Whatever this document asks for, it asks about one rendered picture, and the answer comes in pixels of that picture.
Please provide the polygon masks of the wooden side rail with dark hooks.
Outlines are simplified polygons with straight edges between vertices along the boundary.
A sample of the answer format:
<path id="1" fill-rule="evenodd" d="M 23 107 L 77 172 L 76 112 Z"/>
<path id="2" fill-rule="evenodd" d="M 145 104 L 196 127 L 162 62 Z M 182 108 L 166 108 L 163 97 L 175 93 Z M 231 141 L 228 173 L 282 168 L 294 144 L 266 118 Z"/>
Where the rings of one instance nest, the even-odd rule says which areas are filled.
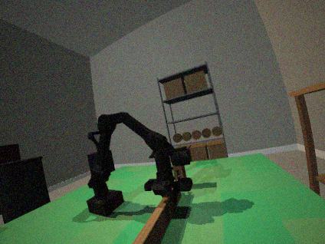
<path id="1" fill-rule="evenodd" d="M 172 192 L 173 188 L 171 189 Z M 168 192 L 139 232 L 132 244 L 160 244 L 176 211 L 182 192 L 178 193 L 175 205 L 171 192 Z"/>

